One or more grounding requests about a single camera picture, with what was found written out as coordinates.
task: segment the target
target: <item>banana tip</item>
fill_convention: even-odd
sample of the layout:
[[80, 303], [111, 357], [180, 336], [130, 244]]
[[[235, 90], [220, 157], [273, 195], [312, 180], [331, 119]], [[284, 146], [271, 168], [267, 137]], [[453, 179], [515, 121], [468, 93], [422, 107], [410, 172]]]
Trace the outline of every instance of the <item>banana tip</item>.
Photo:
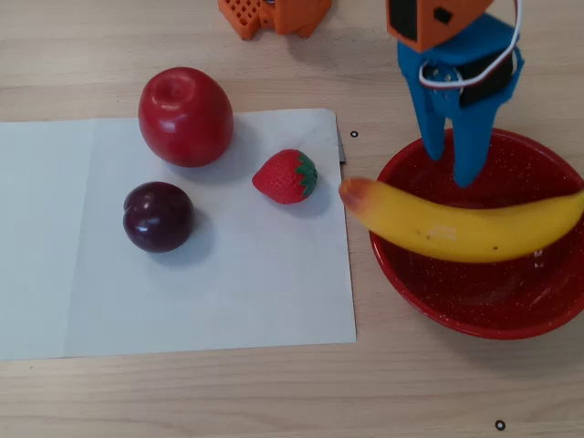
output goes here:
[[339, 195], [345, 206], [352, 212], [362, 208], [371, 181], [364, 178], [348, 178], [339, 187]]

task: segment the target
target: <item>wooden table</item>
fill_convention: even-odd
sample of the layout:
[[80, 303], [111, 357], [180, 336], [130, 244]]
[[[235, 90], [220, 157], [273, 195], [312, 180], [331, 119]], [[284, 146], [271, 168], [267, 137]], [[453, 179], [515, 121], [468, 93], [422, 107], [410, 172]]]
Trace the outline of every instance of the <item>wooden table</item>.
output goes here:
[[[584, 172], [584, 2], [526, 3], [527, 65], [496, 125]], [[0, 120], [133, 116], [148, 78], [188, 65], [237, 111], [334, 109], [345, 173], [373, 177], [419, 136], [384, 7], [336, 0], [309, 40], [244, 43], [214, 0], [0, 0]], [[356, 344], [0, 363], [0, 437], [584, 436], [584, 317], [466, 337], [391, 289], [350, 219], [349, 245]]]

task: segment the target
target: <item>white paper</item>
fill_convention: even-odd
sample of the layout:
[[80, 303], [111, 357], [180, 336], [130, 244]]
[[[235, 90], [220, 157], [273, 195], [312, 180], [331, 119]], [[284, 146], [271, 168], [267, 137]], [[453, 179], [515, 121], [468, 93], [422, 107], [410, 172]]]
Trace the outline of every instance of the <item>white paper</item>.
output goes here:
[[0, 359], [63, 355], [92, 120], [0, 123]]
[[[89, 176], [78, 184], [86, 187], [85, 202], [72, 198], [76, 208], [83, 205], [80, 233], [78, 223], [70, 233], [71, 242], [75, 230], [78, 236], [73, 286], [62, 288], [64, 293], [39, 284], [29, 288], [27, 299], [49, 292], [61, 303], [53, 306], [60, 313], [52, 312], [54, 330], [49, 331], [55, 333], [55, 347], [6, 355], [8, 339], [2, 339], [0, 359], [355, 340], [333, 112], [237, 115], [225, 155], [191, 170], [152, 154], [136, 120], [96, 120], [92, 131]], [[306, 153], [319, 174], [310, 198], [289, 206], [272, 202], [251, 184], [262, 164], [285, 148]], [[168, 254], [142, 252], [121, 225], [125, 196], [149, 181], [178, 185], [198, 212], [195, 233]], [[34, 248], [35, 242], [27, 246]], [[59, 269], [67, 271], [63, 263]], [[68, 274], [70, 283], [73, 270]], [[6, 293], [0, 293], [4, 304]], [[20, 313], [29, 311], [22, 306]], [[15, 333], [14, 325], [9, 321], [5, 330]], [[59, 333], [64, 334], [60, 344]], [[42, 338], [37, 333], [36, 340]], [[14, 342], [20, 341], [15, 333]]]

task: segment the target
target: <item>plum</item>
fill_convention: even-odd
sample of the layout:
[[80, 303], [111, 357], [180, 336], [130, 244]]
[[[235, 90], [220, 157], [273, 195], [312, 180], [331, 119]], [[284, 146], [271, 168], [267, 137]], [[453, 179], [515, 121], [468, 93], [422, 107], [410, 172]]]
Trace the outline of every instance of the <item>plum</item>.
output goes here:
[[166, 253], [184, 244], [194, 226], [189, 196], [167, 182], [147, 182], [124, 201], [124, 230], [130, 240], [149, 253]]

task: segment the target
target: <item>yellow banana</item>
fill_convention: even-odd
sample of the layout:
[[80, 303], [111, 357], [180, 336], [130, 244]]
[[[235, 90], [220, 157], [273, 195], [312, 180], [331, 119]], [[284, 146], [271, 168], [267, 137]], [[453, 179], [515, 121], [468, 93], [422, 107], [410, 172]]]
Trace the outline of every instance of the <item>yellow banana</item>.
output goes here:
[[490, 210], [431, 203], [383, 182], [348, 179], [339, 188], [349, 211], [384, 239], [424, 256], [492, 263], [526, 256], [571, 230], [584, 191]]

